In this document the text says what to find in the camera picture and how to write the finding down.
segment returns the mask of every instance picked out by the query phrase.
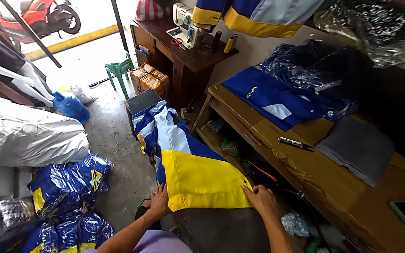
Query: purple shirt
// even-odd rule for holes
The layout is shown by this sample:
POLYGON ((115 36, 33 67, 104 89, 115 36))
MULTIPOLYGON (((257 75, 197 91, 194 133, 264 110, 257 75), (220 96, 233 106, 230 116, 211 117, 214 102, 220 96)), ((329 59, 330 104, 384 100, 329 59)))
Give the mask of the purple shirt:
MULTIPOLYGON (((83 253, 98 253, 95 249, 83 253)), ((192 253, 174 233, 162 230, 147 230, 132 253, 192 253)))

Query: human hand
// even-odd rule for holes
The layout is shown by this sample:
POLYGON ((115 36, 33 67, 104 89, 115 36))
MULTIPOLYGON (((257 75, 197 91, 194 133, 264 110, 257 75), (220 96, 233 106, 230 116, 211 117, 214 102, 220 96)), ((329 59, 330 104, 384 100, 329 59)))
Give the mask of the human hand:
POLYGON ((149 213, 154 220, 158 220, 172 213, 168 207, 168 191, 166 184, 157 186, 156 192, 151 193, 151 207, 148 209, 147 213, 149 213))
POLYGON ((270 189, 267 189, 263 185, 258 185, 252 188, 254 191, 252 192, 248 187, 241 186, 252 206, 262 216, 262 219, 279 220, 276 198, 270 189))

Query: sewing machine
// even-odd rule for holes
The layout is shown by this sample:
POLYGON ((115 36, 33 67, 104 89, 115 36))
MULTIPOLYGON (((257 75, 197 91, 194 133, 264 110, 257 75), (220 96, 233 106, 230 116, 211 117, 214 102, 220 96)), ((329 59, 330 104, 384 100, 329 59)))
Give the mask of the sewing machine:
POLYGON ((205 31, 195 26, 193 8, 182 3, 173 5, 173 22, 178 26, 166 31, 175 40, 181 39, 185 48, 194 48, 204 41, 205 31))

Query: motorcycle tire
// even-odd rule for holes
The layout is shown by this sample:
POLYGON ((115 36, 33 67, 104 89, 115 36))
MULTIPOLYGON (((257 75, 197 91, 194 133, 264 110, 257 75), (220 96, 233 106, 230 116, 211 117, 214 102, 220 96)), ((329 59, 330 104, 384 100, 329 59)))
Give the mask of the motorcycle tire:
POLYGON ((74 9, 72 9, 69 5, 65 5, 65 4, 60 5, 60 8, 71 13, 71 17, 74 18, 75 22, 76 22, 76 25, 73 28, 66 27, 66 28, 63 28, 62 30, 69 34, 78 33, 79 30, 81 29, 81 19, 77 15, 76 11, 74 9))
POLYGON ((21 52, 21 43, 19 41, 15 40, 14 38, 9 38, 9 40, 10 40, 10 43, 12 43, 12 45, 14 45, 15 49, 18 52, 21 52))

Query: plastic stool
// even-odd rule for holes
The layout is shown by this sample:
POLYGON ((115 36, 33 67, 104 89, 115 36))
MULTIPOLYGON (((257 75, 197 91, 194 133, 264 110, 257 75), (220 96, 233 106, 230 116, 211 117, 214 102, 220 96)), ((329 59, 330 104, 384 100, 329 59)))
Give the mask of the plastic stool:
POLYGON ((131 57, 129 56, 129 52, 126 52, 126 58, 127 59, 121 63, 108 63, 108 64, 104 64, 104 66, 106 66, 106 71, 107 71, 107 74, 109 75, 110 83, 112 83, 113 90, 116 90, 116 89, 115 89, 115 84, 113 84, 112 75, 110 73, 113 73, 116 75, 116 77, 118 78, 118 82, 120 83, 121 89, 123 90, 124 98, 126 100, 128 100, 129 97, 127 96, 126 87, 124 86, 124 82, 123 82, 123 73, 124 73, 124 76, 126 77, 126 80, 129 80, 127 71, 134 69, 134 65, 132 64, 132 60, 131 60, 131 57))

